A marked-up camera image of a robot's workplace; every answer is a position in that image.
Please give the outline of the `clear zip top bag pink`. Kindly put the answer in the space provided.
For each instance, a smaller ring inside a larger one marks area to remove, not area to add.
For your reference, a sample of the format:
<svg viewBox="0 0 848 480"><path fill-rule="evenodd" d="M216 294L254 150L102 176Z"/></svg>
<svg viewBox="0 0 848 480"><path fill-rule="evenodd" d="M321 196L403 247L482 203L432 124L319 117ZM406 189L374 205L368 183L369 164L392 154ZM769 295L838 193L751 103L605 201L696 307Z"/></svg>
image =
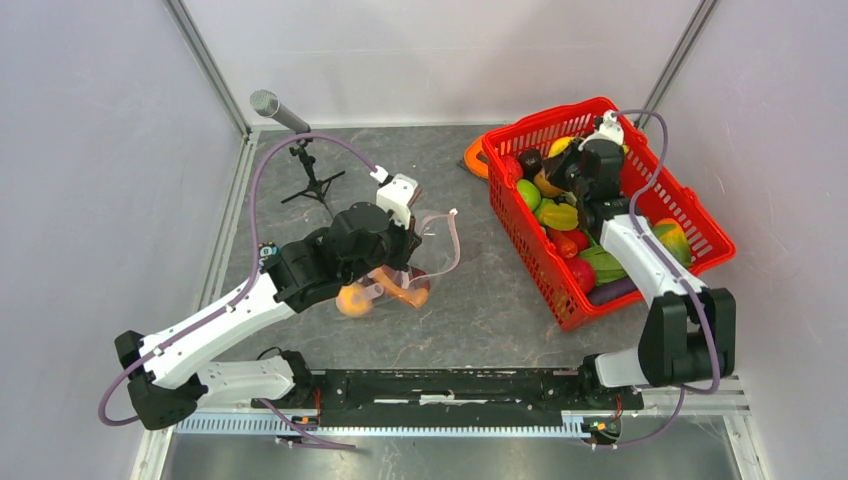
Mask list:
<svg viewBox="0 0 848 480"><path fill-rule="evenodd" d="M388 266L383 266L383 268L397 284L402 285L403 287L409 287L409 270L411 266L424 270L431 280L429 300L439 279L454 270L461 259L461 243L456 223L458 210L453 208L444 213L422 210L420 214L421 217L418 219L418 223L415 226L415 232L421 236L422 245L419 246L412 254L408 269L406 271L400 271L394 270ZM386 306L394 307L403 305L409 308L414 308L386 293L381 285L376 284L375 281L369 277L370 273L360 277L353 283L361 284L373 292L373 310L362 317L365 317L373 313L375 310Z"/></svg>

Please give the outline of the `orange fruit with leaf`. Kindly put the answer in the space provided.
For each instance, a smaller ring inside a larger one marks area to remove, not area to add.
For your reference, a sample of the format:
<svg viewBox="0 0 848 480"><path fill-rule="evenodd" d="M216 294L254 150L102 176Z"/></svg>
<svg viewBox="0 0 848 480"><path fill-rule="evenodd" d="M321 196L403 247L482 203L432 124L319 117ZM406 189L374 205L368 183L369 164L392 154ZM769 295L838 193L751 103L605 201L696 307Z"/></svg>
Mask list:
<svg viewBox="0 0 848 480"><path fill-rule="evenodd" d="M338 311L348 317L362 317L373 310L373 292L361 284L344 286L335 298Z"/></svg>

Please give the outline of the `dark red grape bunch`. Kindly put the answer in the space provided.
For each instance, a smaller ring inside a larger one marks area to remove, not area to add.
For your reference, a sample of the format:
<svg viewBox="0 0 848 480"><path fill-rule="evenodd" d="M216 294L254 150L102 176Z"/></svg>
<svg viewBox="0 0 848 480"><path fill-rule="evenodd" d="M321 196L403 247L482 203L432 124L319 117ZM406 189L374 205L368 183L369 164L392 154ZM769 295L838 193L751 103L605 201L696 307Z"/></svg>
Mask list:
<svg viewBox="0 0 848 480"><path fill-rule="evenodd" d="M424 270L422 270L418 267L411 266L409 273L410 273L409 289L411 289L411 290L424 289L426 291L431 290L430 277L428 276L428 274Z"/></svg>

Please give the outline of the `papaya slice orange brown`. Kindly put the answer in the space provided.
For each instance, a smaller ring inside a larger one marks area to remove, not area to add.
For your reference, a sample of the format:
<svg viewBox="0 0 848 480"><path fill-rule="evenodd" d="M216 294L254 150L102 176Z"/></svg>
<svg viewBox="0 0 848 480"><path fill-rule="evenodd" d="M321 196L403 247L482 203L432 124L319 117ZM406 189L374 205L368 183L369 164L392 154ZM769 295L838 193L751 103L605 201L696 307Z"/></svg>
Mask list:
<svg viewBox="0 0 848 480"><path fill-rule="evenodd" d="M414 308L422 307L429 298L429 291L426 288L403 287L397 284L385 271L383 267L373 270L369 277L376 284L381 285L383 290L390 296L399 299L400 301Z"/></svg>

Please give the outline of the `yellow banana bunch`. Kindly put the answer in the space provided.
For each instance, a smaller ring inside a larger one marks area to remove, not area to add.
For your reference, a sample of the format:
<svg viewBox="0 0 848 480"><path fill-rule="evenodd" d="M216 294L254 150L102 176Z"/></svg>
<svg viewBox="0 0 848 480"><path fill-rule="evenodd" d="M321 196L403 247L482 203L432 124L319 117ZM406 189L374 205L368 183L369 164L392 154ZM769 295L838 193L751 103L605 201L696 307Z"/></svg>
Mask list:
<svg viewBox="0 0 848 480"><path fill-rule="evenodd" d="M548 150L547 157L553 158L560 155L575 140L573 136L565 136L554 140Z"/></svg>

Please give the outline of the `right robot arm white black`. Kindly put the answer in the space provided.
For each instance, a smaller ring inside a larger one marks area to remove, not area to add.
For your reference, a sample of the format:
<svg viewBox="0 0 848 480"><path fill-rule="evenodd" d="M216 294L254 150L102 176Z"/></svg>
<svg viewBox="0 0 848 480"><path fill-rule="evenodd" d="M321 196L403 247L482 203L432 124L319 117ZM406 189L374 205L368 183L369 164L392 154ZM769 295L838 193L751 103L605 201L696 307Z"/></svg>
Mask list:
<svg viewBox="0 0 848 480"><path fill-rule="evenodd" d="M543 162L546 180L574 195L582 227L620 264L648 307L637 346L585 360L577 382L591 408L612 401L618 387L678 386L716 390L735 367L736 301L692 275L653 233L621 187L625 152L608 139L564 137Z"/></svg>

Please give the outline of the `yellow star fruit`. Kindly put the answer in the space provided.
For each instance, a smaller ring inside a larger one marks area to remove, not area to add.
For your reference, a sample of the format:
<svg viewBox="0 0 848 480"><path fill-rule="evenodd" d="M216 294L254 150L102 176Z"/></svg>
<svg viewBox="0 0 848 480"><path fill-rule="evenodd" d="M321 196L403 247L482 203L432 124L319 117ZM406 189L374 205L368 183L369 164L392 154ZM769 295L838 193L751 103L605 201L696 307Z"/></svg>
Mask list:
<svg viewBox="0 0 848 480"><path fill-rule="evenodd" d="M579 226L578 210L567 203L540 205L535 216L542 226L554 230L570 231Z"/></svg>

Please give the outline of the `dark mangosteen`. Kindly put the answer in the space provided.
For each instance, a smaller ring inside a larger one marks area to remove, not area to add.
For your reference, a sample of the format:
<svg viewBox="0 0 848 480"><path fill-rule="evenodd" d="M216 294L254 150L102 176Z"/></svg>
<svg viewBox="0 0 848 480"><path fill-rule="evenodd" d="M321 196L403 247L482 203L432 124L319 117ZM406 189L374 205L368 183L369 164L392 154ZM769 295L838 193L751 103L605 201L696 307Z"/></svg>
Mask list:
<svg viewBox="0 0 848 480"><path fill-rule="evenodd" d="M521 166L523 178L532 180L543 168L543 156L536 148L529 148L522 151L517 156L517 161Z"/></svg>

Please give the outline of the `green apple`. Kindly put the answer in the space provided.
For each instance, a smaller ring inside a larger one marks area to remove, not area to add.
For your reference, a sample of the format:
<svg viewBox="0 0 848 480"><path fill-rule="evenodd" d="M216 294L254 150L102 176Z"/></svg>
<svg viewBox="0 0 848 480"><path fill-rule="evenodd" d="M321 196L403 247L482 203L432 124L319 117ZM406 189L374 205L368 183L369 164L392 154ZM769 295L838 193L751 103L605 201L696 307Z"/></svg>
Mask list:
<svg viewBox="0 0 848 480"><path fill-rule="evenodd" d="M515 188L531 212L535 211L539 207L542 201L542 196L539 189L532 181L524 178L519 179L515 184Z"/></svg>

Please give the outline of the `black tripod stand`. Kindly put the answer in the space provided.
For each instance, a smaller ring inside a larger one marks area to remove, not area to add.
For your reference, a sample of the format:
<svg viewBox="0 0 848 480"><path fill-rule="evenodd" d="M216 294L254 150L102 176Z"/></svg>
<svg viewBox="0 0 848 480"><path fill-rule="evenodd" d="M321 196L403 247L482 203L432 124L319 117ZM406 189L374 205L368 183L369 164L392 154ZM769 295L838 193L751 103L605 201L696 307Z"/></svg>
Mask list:
<svg viewBox="0 0 848 480"><path fill-rule="evenodd" d="M319 179L314 170L316 158L307 150L308 145L312 141L312 138L305 135L303 139L296 140L295 146L289 148L290 154L299 160L302 169L307 176L308 182L305 188L282 199L280 203L285 205L297 198L306 198L320 203L329 214L332 214L332 210L327 200L328 191L332 183L344 176L346 172L342 170L327 178Z"/></svg>

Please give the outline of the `red strawberry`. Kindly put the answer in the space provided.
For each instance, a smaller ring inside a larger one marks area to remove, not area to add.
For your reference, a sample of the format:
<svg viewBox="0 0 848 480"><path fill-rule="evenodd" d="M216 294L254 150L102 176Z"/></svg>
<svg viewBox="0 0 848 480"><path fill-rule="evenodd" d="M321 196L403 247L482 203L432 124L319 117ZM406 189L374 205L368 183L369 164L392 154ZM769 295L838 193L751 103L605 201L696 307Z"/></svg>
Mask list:
<svg viewBox="0 0 848 480"><path fill-rule="evenodd" d="M500 157L500 161L505 171L506 180L510 184L514 185L524 178L522 165L513 155L503 155Z"/></svg>

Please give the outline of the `small blue robot toy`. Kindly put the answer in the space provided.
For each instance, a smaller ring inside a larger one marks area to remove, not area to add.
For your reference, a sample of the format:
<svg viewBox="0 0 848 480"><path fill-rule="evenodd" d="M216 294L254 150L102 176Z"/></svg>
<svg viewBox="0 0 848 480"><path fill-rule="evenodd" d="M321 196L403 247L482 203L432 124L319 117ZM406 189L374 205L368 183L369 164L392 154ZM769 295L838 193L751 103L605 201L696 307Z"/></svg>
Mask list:
<svg viewBox="0 0 848 480"><path fill-rule="evenodd" d="M275 255L278 252L278 246L272 242L263 242L257 246L258 263L263 264L266 259Z"/></svg>

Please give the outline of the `purple eggplant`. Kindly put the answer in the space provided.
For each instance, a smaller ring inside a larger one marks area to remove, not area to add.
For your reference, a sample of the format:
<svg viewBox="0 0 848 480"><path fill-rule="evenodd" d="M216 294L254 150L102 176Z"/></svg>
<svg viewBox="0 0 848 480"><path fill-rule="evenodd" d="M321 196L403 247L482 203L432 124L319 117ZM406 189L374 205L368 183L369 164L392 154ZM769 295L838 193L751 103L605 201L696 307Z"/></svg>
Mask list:
<svg viewBox="0 0 848 480"><path fill-rule="evenodd" d="M634 282L629 277L623 277L596 286L587 294L587 299L592 305L601 306L637 291Z"/></svg>

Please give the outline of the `grey microphone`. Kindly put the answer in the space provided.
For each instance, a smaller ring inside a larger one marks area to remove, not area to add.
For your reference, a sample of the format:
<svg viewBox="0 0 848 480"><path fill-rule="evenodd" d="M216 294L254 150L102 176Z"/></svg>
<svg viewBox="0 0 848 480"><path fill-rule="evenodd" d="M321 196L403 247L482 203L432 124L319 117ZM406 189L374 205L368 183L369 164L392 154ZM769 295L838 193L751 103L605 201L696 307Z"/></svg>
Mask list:
<svg viewBox="0 0 848 480"><path fill-rule="evenodd" d="M311 132L311 126L285 107L274 92L266 89L256 90L251 93L249 102L258 115L273 120L295 134Z"/></svg>

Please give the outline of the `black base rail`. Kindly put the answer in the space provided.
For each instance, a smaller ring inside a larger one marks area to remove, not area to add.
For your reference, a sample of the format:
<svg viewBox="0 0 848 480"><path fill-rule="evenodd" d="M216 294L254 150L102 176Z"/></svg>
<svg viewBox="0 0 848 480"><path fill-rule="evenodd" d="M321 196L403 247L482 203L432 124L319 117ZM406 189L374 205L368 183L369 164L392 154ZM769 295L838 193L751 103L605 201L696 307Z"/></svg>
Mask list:
<svg viewBox="0 0 848 480"><path fill-rule="evenodd" d="M640 410L629 387L591 387L572 369L312 371L279 410L314 409L322 427L543 427L564 411Z"/></svg>

